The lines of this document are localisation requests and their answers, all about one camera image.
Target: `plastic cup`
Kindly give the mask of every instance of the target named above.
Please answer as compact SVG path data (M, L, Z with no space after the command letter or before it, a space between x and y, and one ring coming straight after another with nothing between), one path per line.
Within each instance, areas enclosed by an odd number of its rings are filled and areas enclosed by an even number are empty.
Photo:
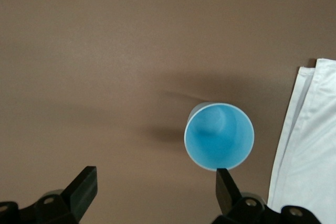
M250 154L253 143L251 120L241 109L227 103L197 105L184 132L188 155L208 170L238 166Z

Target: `metal screw head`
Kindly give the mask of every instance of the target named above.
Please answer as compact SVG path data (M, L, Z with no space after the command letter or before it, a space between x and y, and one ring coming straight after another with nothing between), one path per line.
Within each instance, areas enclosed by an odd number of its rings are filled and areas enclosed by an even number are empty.
M253 199L247 199L247 200L245 200L245 203L246 203L246 205L248 205L250 207L255 207L257 205L255 200L253 200Z
M298 217L301 217L303 215L303 213L300 211L300 209L298 209L296 207L290 208L289 212L291 213L291 215L298 216Z
M4 211L6 211L7 209L8 209L7 206L2 206L2 207L0 207L0 212L4 212Z
M52 203L54 201L54 198L50 197L50 198L46 198L43 203L44 204L49 204L49 203Z

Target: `white cloth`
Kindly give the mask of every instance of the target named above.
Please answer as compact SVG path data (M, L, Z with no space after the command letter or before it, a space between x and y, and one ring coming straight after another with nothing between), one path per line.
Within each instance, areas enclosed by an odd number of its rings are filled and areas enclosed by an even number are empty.
M310 210L336 223L336 61L300 68L274 161L268 206Z

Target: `folded cloth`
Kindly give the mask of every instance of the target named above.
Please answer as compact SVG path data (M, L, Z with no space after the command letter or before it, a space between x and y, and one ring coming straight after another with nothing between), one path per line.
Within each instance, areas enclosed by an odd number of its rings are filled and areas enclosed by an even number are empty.
M274 161L268 206L310 210L336 223L336 61L300 68Z

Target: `cup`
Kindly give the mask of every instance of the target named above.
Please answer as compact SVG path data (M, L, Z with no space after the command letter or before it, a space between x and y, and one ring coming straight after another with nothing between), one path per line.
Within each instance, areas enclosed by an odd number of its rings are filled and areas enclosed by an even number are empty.
M254 129L248 116L227 103L204 102L190 113L184 132L189 157L200 167L232 169L250 154Z

